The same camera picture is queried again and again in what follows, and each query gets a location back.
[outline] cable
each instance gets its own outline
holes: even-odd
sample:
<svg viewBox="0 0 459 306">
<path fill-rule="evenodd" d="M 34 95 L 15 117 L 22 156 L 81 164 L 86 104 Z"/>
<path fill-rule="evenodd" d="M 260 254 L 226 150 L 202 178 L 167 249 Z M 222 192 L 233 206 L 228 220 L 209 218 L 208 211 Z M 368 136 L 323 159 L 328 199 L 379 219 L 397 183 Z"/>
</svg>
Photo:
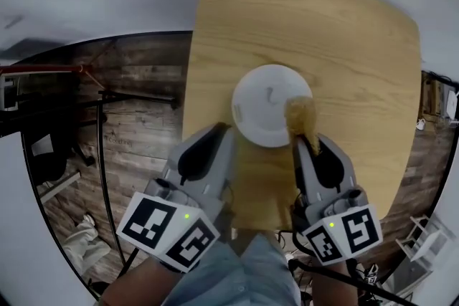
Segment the cable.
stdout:
<svg viewBox="0 0 459 306">
<path fill-rule="evenodd" d="M 365 275 L 365 272 L 364 272 L 363 270 L 360 270 L 360 269 L 357 269 L 357 268 L 356 268 L 356 271 L 357 271 L 357 272 L 361 272 L 363 275 Z"/>
<path fill-rule="evenodd" d="M 303 270 L 303 273 L 301 273 L 301 277 L 300 277 L 300 280 L 298 280 L 298 288 L 301 287 L 301 280 L 303 279 L 303 275 L 305 274 L 306 272 Z"/>
<path fill-rule="evenodd" d="M 288 262 L 288 268 L 289 268 L 289 270 L 291 272 L 293 272 L 297 267 L 302 269 L 302 270 L 305 270 L 307 272 L 314 272 L 314 273 L 317 273 L 317 274 L 320 274 L 320 275 L 324 275 L 326 277 L 330 277 L 330 278 L 336 279 L 336 280 L 338 280 L 340 282 L 347 283 L 348 285 L 357 287 L 360 290 L 367 291 L 367 292 L 370 292 L 370 293 L 375 294 L 377 296 L 383 297 L 386 300 L 398 302 L 399 304 L 401 304 L 403 306 L 416 306 L 414 303 L 412 303 L 410 301 L 407 301 L 407 300 L 404 300 L 403 298 L 398 297 L 398 296 L 392 294 L 391 292 L 388 292 L 388 291 L 383 290 L 381 288 L 378 288 L 376 286 L 369 285 L 368 283 L 365 283 L 365 282 L 359 281 L 357 279 L 348 277 L 348 276 L 346 276 L 344 274 L 335 272 L 335 271 L 327 269 L 325 267 L 309 267 L 308 265 L 303 264 L 302 262 L 299 262 L 296 259 L 292 259 L 292 260 L 290 260 Z"/>
<path fill-rule="evenodd" d="M 433 75 L 435 78 L 441 80 L 447 80 L 449 83 L 454 83 L 451 78 L 447 77 L 446 75 L 439 75 L 435 72 L 428 72 L 428 74 Z"/>
<path fill-rule="evenodd" d="M 285 248 L 285 245 L 287 244 L 287 242 L 285 241 L 284 239 L 284 236 L 282 236 L 282 233 L 285 232 L 285 233 L 290 233 L 290 231 L 283 231 L 283 230 L 280 230 L 278 232 L 278 243 L 280 244 L 280 239 L 282 239 L 284 241 L 284 245 L 282 245 L 282 250 L 284 250 Z"/>
<path fill-rule="evenodd" d="M 293 232 L 293 235 L 292 235 L 292 241 L 293 241 L 293 244 L 296 246 L 296 248 L 298 250 L 300 250 L 301 252 L 303 252 L 304 254 L 306 255 L 309 255 L 310 257 L 316 257 L 316 255 L 314 254 L 314 252 L 306 247 L 304 247 L 299 241 L 298 239 L 296 238 L 296 235 L 297 235 L 297 231 L 294 231 Z"/>
</svg>

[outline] table top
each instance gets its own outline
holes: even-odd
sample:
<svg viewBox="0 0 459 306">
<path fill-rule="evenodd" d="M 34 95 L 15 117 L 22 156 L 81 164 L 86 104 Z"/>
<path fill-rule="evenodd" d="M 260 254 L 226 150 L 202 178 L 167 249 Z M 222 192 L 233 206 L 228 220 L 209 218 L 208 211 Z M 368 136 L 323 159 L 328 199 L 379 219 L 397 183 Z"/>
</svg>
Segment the table top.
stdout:
<svg viewBox="0 0 459 306">
<path fill-rule="evenodd" d="M 416 23 L 382 0 L 200 0 L 191 43 L 183 139 L 232 122 L 232 92 L 250 70 L 284 64 L 313 92 L 318 132 L 351 158 L 383 218 L 397 193 L 420 100 Z M 237 134 L 234 227 L 289 229 L 295 186 L 289 147 Z"/>
</svg>

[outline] sneaker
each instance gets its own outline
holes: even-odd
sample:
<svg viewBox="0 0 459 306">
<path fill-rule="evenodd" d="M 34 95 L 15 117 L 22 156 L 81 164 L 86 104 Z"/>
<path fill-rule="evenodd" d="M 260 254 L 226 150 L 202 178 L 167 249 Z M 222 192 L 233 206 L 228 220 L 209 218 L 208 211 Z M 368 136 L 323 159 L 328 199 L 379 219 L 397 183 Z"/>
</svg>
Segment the sneaker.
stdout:
<svg viewBox="0 0 459 306">
<path fill-rule="evenodd" d="M 93 216 L 91 216 L 89 213 L 86 213 L 83 215 L 83 221 L 91 223 L 95 227 L 95 220 Z"/>
</svg>

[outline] metal stand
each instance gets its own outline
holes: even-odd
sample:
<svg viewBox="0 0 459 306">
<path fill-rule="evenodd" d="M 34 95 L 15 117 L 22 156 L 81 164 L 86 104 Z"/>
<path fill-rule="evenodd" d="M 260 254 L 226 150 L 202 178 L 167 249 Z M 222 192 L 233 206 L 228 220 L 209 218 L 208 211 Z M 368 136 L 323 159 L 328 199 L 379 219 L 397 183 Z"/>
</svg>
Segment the metal stand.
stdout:
<svg viewBox="0 0 459 306">
<path fill-rule="evenodd" d="M 108 223 L 110 224 L 110 229 L 112 231 L 113 238 L 115 240 L 116 248 L 118 250 L 121 262 L 123 263 L 123 270 L 121 271 L 119 277 L 126 273 L 129 267 L 132 264 L 132 261 L 136 257 L 138 253 L 138 249 L 134 249 L 133 253 L 129 257 L 128 261 L 124 257 L 123 250 L 121 249 L 121 245 L 118 239 L 118 235 L 116 234 L 116 227 L 115 222 L 113 220 L 113 214 L 110 207 L 110 198 L 108 195 L 108 187 L 107 187 L 107 178 L 105 175 L 105 161 L 103 155 L 103 122 L 104 122 L 104 114 L 103 114 L 103 105 L 108 102 L 121 101 L 121 100 L 128 100 L 131 98 L 135 98 L 137 100 L 147 100 L 151 102 L 158 102 L 158 103 L 166 103 L 171 105 L 172 108 L 178 107 L 178 101 L 175 97 L 169 96 L 141 96 L 141 95 L 132 95 L 129 93 L 119 93 L 119 92 L 111 92 L 111 91 L 100 91 L 99 94 L 102 95 L 102 100 L 100 104 L 97 104 L 97 148 L 98 148 L 98 158 L 99 158 L 99 171 L 100 171 L 100 185 L 102 186 L 103 192 L 103 200 L 105 202 L 105 209 L 107 210 L 107 217 Z"/>
<path fill-rule="evenodd" d="M 93 100 L 87 102 L 77 102 L 72 103 L 69 105 L 62 105 L 62 106 L 54 106 L 49 107 L 40 111 L 33 111 L 30 113 L 2 113 L 0 114 L 0 137 L 3 137 L 8 134 L 15 133 L 16 131 L 20 131 L 23 126 L 27 126 L 32 121 L 36 121 L 37 118 L 42 118 L 47 115 L 52 114 L 61 114 L 66 113 L 70 110 L 79 110 L 83 108 L 89 107 L 97 107 L 102 106 L 107 103 L 111 102 L 119 102 L 129 99 L 136 99 L 136 100 L 146 100 L 151 102 L 157 103 L 165 103 L 171 106 L 171 108 L 176 109 L 179 106 L 179 101 L 175 97 L 170 96 L 145 96 L 145 95 L 134 95 L 131 93 L 119 93 L 119 92 L 111 92 L 111 91 L 100 91 L 100 95 L 102 95 L 101 100 Z"/>
<path fill-rule="evenodd" d="M 120 241 L 116 235 L 115 222 L 113 220 L 112 209 L 110 207 L 110 198 L 108 197 L 107 177 L 105 176 L 105 161 L 103 157 L 103 108 L 102 105 L 97 106 L 97 132 L 98 132 L 98 158 L 99 158 L 99 172 L 100 172 L 100 184 L 102 186 L 103 200 L 105 202 L 105 209 L 107 210 L 108 223 L 112 231 L 113 238 L 115 240 L 116 249 L 120 255 L 123 266 L 126 265 L 126 259 L 124 259 L 123 250 L 121 249 Z"/>
</svg>

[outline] black cable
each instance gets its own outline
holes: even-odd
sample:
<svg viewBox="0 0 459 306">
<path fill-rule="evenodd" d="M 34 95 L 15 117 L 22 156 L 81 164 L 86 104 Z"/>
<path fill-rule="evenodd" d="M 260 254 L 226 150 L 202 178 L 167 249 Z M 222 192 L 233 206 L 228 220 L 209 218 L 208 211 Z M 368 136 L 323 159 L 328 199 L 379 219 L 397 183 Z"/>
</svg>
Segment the black cable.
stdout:
<svg viewBox="0 0 459 306">
<path fill-rule="evenodd" d="M 447 77 L 446 75 L 439 75 L 435 72 L 428 72 L 430 75 L 433 75 L 435 78 L 437 78 L 439 81 L 441 80 L 447 80 L 449 83 L 454 83 L 451 78 Z"/>
<path fill-rule="evenodd" d="M 298 250 L 300 250 L 301 252 L 305 253 L 306 255 L 309 255 L 310 257 L 316 257 L 316 254 L 314 254 L 314 252 L 306 247 L 304 247 L 299 241 L 298 239 L 296 238 L 296 235 L 297 235 L 297 231 L 294 231 L 293 232 L 293 235 L 292 235 L 292 241 L 293 241 L 293 244 L 296 246 L 296 248 Z"/>
<path fill-rule="evenodd" d="M 97 144 L 98 144 L 98 159 L 99 159 L 99 172 L 100 172 L 100 185 L 102 186 L 103 200 L 105 202 L 105 209 L 107 210 L 108 223 L 112 231 L 115 245 L 120 255 L 123 266 L 126 265 L 123 250 L 121 249 L 120 241 L 116 234 L 115 222 L 113 220 L 112 209 L 110 206 L 110 198 L 108 196 L 107 178 L 105 177 L 105 161 L 103 157 L 103 106 L 97 106 Z"/>
<path fill-rule="evenodd" d="M 369 285 L 368 283 L 365 283 L 365 282 L 362 282 L 360 280 L 348 277 L 347 275 L 335 272 L 335 271 L 327 269 L 325 267 L 309 267 L 308 265 L 303 264 L 302 262 L 299 262 L 296 259 L 292 259 L 292 260 L 290 260 L 288 262 L 288 268 L 289 268 L 289 270 L 291 272 L 293 270 L 295 270 L 297 267 L 302 269 L 302 270 L 305 270 L 307 272 L 314 272 L 314 273 L 317 273 L 317 274 L 320 274 L 320 275 L 324 275 L 326 277 L 330 277 L 330 278 L 336 279 L 336 280 L 338 280 L 340 282 L 347 283 L 348 285 L 357 287 L 360 290 L 370 292 L 372 294 L 375 294 L 376 296 L 383 297 L 383 298 L 385 298 L 386 300 L 389 300 L 389 301 L 397 302 L 397 303 L 399 303 L 399 304 L 401 304 L 403 306 L 416 306 L 414 303 L 412 303 L 410 301 L 407 301 L 407 300 L 404 300 L 403 298 L 398 297 L 398 296 L 394 295 L 391 292 L 383 290 L 382 288 Z"/>
<path fill-rule="evenodd" d="M 361 273 L 365 276 L 365 272 L 364 272 L 363 270 L 360 270 L 360 269 L 357 269 L 357 268 L 356 268 L 356 271 L 357 271 L 357 272 L 361 272 Z"/>
<path fill-rule="evenodd" d="M 287 242 L 285 242 L 284 236 L 282 236 L 282 233 L 283 233 L 283 232 L 289 232 L 289 233 L 290 233 L 290 231 L 283 231 L 283 230 L 280 230 L 280 231 L 278 232 L 278 243 L 280 244 L 280 239 L 282 239 L 282 240 L 284 241 L 284 245 L 282 245 L 282 250 L 284 250 L 285 245 L 287 244 Z"/>
<path fill-rule="evenodd" d="M 300 288 L 301 286 L 301 280 L 303 279 L 303 275 L 305 274 L 306 272 L 303 270 L 303 273 L 301 273 L 301 277 L 300 277 L 300 280 L 298 280 L 298 288 Z"/>
<path fill-rule="evenodd" d="M 120 274 L 118 274 L 118 278 L 119 278 L 119 277 L 122 277 L 124 274 L 126 274 L 126 272 L 127 272 L 127 271 L 129 270 L 129 268 L 131 267 L 132 262 L 133 262 L 134 259 L 136 258 L 137 253 L 138 253 L 138 248 L 136 247 L 136 248 L 134 249 L 134 251 L 131 252 L 131 255 L 129 256 L 128 261 L 126 262 L 126 264 L 124 264 L 124 267 L 122 268 Z"/>
</svg>

